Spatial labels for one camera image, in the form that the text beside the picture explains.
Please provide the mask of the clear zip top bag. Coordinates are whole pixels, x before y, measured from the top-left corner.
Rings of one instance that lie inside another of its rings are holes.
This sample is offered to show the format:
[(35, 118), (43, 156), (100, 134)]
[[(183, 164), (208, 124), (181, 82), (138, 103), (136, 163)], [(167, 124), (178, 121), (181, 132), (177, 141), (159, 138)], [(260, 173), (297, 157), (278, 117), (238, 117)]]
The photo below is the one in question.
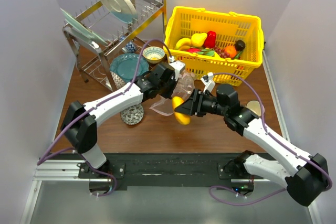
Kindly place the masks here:
[[(179, 80), (173, 91), (172, 97), (180, 97), (183, 100), (186, 100), (195, 88), (195, 79), (194, 73), (184, 70), (179, 76)], [(150, 106), (150, 109), (163, 116), (173, 115), (174, 110), (172, 107), (172, 100), (161, 96), (159, 96), (159, 98), (158, 102), (155, 102)]]

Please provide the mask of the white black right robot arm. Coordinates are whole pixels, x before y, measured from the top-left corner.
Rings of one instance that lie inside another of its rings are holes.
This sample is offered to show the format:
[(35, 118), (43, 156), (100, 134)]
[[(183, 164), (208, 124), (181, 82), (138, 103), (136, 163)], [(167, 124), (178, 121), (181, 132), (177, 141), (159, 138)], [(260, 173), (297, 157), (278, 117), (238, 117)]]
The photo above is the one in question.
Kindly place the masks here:
[(189, 124), (192, 115), (222, 116), (228, 128), (273, 157), (268, 160), (251, 151), (243, 152), (234, 159), (237, 177), (256, 175), (276, 183), (302, 206), (309, 206), (322, 192), (332, 188), (326, 159), (320, 154), (312, 156), (276, 134), (256, 113), (240, 105), (238, 93), (231, 85), (219, 85), (216, 95), (194, 89), (187, 100), (174, 97), (172, 104), (180, 124)]

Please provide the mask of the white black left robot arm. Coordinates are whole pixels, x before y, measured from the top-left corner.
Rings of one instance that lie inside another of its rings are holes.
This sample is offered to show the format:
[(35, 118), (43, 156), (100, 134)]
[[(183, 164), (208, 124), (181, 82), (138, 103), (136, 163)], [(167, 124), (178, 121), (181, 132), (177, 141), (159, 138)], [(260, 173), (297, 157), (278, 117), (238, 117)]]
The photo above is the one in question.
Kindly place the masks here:
[(98, 146), (97, 128), (119, 112), (160, 95), (171, 98), (185, 64), (159, 63), (153, 70), (135, 77), (119, 90), (92, 102), (73, 102), (61, 125), (61, 133), (91, 165), (97, 178), (108, 174), (107, 158)]

